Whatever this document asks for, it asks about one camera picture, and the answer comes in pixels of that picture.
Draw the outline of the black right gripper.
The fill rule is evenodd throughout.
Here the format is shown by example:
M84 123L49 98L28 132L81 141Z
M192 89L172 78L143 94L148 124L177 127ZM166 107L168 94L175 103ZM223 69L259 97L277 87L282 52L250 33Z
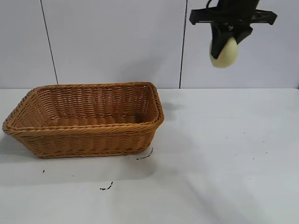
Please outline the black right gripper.
M273 25L277 14L272 11L257 9L259 0L219 0L216 6L211 1L202 9L193 9L189 17L191 24L211 23L211 55L218 58L226 43L234 37L237 44L251 35L252 23Z

